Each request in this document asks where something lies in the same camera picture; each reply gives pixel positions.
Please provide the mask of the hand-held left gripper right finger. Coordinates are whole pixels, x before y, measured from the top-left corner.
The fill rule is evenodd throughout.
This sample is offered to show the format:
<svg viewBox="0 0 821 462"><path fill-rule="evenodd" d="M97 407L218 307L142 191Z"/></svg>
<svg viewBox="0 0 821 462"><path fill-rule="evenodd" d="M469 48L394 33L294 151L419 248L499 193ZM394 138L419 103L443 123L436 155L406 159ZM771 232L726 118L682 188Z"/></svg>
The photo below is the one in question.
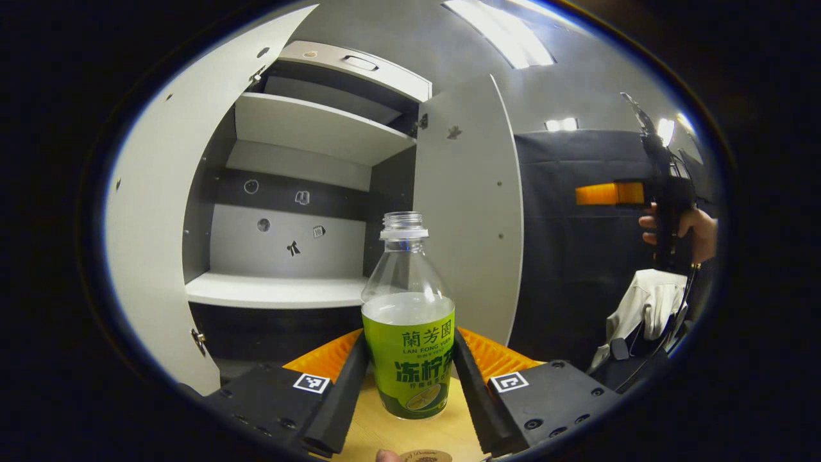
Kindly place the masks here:
<svg viewBox="0 0 821 462"><path fill-rule="evenodd" d="M495 458L556 456L620 400L569 362L540 363L464 328L452 351L480 448Z"/></svg>

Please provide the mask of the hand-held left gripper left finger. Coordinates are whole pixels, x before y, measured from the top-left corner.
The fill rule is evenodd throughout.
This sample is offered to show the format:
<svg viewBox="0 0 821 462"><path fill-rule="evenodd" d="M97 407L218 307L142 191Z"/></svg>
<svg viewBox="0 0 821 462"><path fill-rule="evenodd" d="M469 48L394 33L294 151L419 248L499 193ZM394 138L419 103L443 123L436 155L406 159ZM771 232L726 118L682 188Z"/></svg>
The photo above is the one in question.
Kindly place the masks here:
<svg viewBox="0 0 821 462"><path fill-rule="evenodd" d="M343 451L368 362L363 330L354 330L285 365L252 366L203 406L262 445L330 458Z"/></svg>

